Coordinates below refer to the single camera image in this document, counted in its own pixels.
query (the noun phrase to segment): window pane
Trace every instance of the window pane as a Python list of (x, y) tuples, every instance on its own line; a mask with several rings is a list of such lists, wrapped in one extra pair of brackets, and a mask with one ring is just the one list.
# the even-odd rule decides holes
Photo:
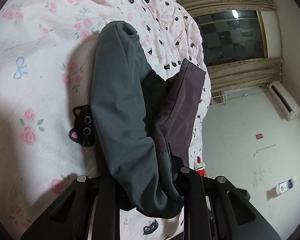
[(249, 58), (263, 58), (263, 42), (256, 11), (237, 10), (195, 17), (202, 36), (207, 66)]

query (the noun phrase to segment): white air conditioner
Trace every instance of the white air conditioner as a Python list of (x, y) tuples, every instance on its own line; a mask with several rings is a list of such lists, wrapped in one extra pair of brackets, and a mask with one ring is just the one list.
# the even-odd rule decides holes
[(269, 92), (288, 121), (298, 118), (300, 107), (280, 82), (272, 82), (269, 85)]

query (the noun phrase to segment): red sticker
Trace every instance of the red sticker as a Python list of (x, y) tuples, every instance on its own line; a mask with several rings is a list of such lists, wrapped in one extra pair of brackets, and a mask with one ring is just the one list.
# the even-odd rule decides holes
[(257, 140), (259, 140), (259, 139), (262, 139), (262, 138), (263, 138), (263, 135), (262, 135), (262, 133), (260, 133), (260, 134), (256, 134), (256, 138), (257, 138)]

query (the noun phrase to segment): cat eye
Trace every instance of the cat eye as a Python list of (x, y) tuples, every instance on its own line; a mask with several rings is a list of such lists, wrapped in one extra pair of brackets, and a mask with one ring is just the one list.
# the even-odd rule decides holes
[(84, 118), (84, 122), (85, 122), (85, 123), (91, 123), (91, 122), (92, 122), (91, 117), (90, 117), (90, 116), (86, 116), (86, 117)]
[(86, 128), (83, 129), (83, 134), (84, 135), (89, 135), (90, 133), (91, 133), (91, 129), (90, 128), (86, 127)]

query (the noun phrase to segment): bed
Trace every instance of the bed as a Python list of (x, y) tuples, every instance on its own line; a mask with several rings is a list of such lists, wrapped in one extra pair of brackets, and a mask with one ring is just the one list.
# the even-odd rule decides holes
[[(95, 146), (79, 141), (75, 111), (90, 103), (99, 33), (130, 23), (163, 79), (183, 58), (206, 70), (197, 24), (175, 0), (8, 0), (0, 11), (0, 221), (14, 239), (78, 176), (98, 175)], [(201, 123), (210, 103), (206, 76), (190, 167), (202, 157)], [(169, 239), (174, 219), (121, 211), (121, 239)]]

